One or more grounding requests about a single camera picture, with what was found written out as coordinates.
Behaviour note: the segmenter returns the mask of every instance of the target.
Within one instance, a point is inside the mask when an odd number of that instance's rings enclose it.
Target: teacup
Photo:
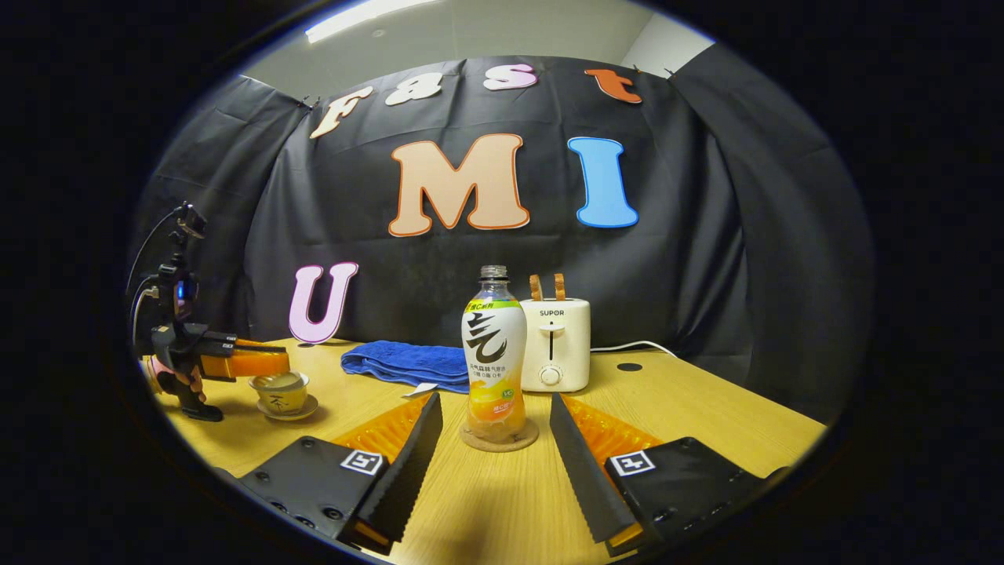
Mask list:
[[[258,391],[261,403],[273,414],[299,412],[307,399],[307,383],[303,373],[289,372],[262,375],[250,380],[251,388]]]

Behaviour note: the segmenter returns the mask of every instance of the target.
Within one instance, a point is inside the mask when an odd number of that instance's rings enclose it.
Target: toaster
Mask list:
[[[589,384],[589,303],[520,301],[526,315],[522,389],[574,392]]]

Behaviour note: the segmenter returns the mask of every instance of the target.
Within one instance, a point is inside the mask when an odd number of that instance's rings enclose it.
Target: power cord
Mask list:
[[[665,347],[663,347],[663,346],[661,346],[661,345],[659,345],[657,343],[652,343],[652,342],[632,342],[630,344],[616,345],[616,346],[613,346],[613,347],[594,347],[594,348],[590,349],[589,351],[617,351],[618,349],[628,349],[629,347],[634,347],[634,346],[637,346],[637,345],[652,346],[652,347],[654,347],[656,349],[661,349],[661,350],[665,351],[666,353],[669,353],[673,357],[677,357],[676,353],[673,353],[672,351],[666,349]]]
[[[181,206],[179,206],[178,208],[175,208],[174,210],[171,210],[171,212],[168,215],[166,215],[163,218],[161,218],[161,221],[157,222],[157,225],[154,226],[154,229],[150,230],[150,233],[147,235],[147,238],[144,239],[143,244],[140,245],[140,250],[136,252],[136,258],[133,260],[133,268],[130,269],[130,271],[129,271],[129,278],[127,278],[127,280],[126,280],[126,292],[127,293],[129,292],[130,285],[133,284],[133,274],[136,273],[136,265],[137,265],[137,263],[140,262],[140,257],[143,256],[143,250],[147,248],[147,243],[150,243],[150,238],[153,237],[155,233],[157,233],[157,230],[160,229],[161,225],[163,225],[164,222],[168,221],[168,219],[171,216],[173,216],[176,213],[178,213],[178,210],[180,210],[180,209],[181,209]]]
[[[157,287],[154,287],[153,289],[144,289],[144,287],[147,286],[148,282],[150,282],[153,279],[154,279],[153,276],[148,276],[144,278],[143,281],[140,282],[140,289],[137,291],[136,296],[133,298],[133,304],[135,306],[133,307],[133,342],[131,345],[134,348],[136,348],[136,328],[137,324],[140,321],[140,307],[143,305],[143,299],[147,297],[151,297],[155,300],[160,298],[160,290]]]

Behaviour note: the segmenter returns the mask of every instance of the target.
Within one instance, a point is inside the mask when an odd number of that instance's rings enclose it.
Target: saucer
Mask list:
[[[312,394],[307,394],[307,399],[303,401],[303,407],[298,412],[290,412],[288,414],[273,414],[261,400],[258,401],[258,409],[264,412],[266,416],[276,420],[298,420],[314,413],[314,410],[317,409],[317,399]]]

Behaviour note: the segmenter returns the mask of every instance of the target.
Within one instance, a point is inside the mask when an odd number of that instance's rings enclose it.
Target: cork coaster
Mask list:
[[[515,452],[517,450],[522,450],[530,444],[537,441],[537,437],[540,436],[540,430],[537,429],[537,425],[533,423],[533,420],[527,418],[526,426],[523,430],[516,436],[514,436],[514,441],[507,444],[494,444],[492,442],[485,442],[484,440],[471,434],[471,429],[467,428],[467,422],[464,422],[460,427],[460,439],[475,450],[481,450],[482,452],[492,452],[495,454],[504,454],[506,452]]]

